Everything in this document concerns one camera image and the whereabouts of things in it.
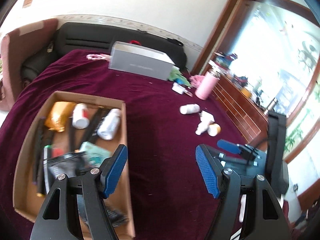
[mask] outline pink water bottle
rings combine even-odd
[[[213,68],[210,69],[205,74],[205,77],[202,80],[200,86],[197,88],[195,95],[202,100],[206,100],[219,80],[220,74]]]

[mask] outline pink cloth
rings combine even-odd
[[[110,61],[111,60],[111,56],[107,55],[107,54],[88,54],[87,55],[87,59]]]
[[[194,88],[198,88],[201,82],[203,81],[203,79],[204,79],[204,76],[200,76],[200,75],[194,75],[189,78],[190,83]]]

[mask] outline green item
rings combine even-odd
[[[90,142],[82,143],[79,151],[86,152],[85,158],[87,159],[91,168],[100,167],[104,159],[112,156],[112,152]]]
[[[170,81],[175,81],[177,78],[181,79],[184,85],[192,87],[189,81],[181,74],[180,70],[172,68],[168,79]]]

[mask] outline red object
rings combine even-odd
[[[117,98],[126,103],[135,240],[203,240],[219,200],[206,189],[195,149],[201,143],[216,146],[219,139],[244,144],[239,130],[212,96],[202,101],[178,95],[171,90],[172,82],[110,70],[104,60],[88,61],[89,53],[97,52],[73,50],[51,64],[8,113],[0,129],[0,208],[22,238],[29,239],[33,223],[12,207],[14,171],[28,129],[54,91]],[[186,104],[212,113],[221,133],[197,136],[198,114],[179,112]],[[234,229],[239,228],[236,222]]]
[[[84,118],[89,118],[89,111],[88,111],[88,109],[82,109],[82,116],[84,117]]]
[[[64,155],[64,152],[62,149],[60,148],[54,148],[53,151],[52,151],[52,158],[54,157],[58,157],[58,156],[61,156],[61,155]]]
[[[132,41],[129,41],[129,43],[141,46],[141,43],[139,41],[132,40]]]

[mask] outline cardboard box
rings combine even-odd
[[[110,69],[167,80],[174,62],[164,52],[116,41],[111,49]]]
[[[119,144],[127,145],[126,132],[126,113],[125,103],[121,100],[103,98],[91,95],[69,93],[63,91],[54,92],[41,107],[40,111],[33,120],[29,131],[24,139],[17,166],[14,174],[13,182],[13,207],[17,213],[30,220],[36,221],[37,214],[41,208],[44,198],[36,196],[36,186],[32,184],[32,167],[33,167],[33,146],[34,136],[38,121],[42,116],[47,116],[57,101],[70,101],[76,103],[86,103],[89,108],[90,118],[95,113],[98,106],[119,108],[122,111],[121,125],[115,138],[111,141],[98,139],[97,145],[111,152],[114,152]],[[78,145],[84,130],[76,131],[76,145]],[[62,148],[68,149],[68,127],[61,133],[55,133],[54,144],[62,145]],[[132,239],[135,236],[130,186],[129,186],[129,169],[126,163],[115,192],[110,195],[107,201],[115,208],[126,214],[129,218],[128,223],[115,228],[115,231],[120,240]],[[81,228],[84,239],[91,239],[91,234],[87,226],[81,221]]]

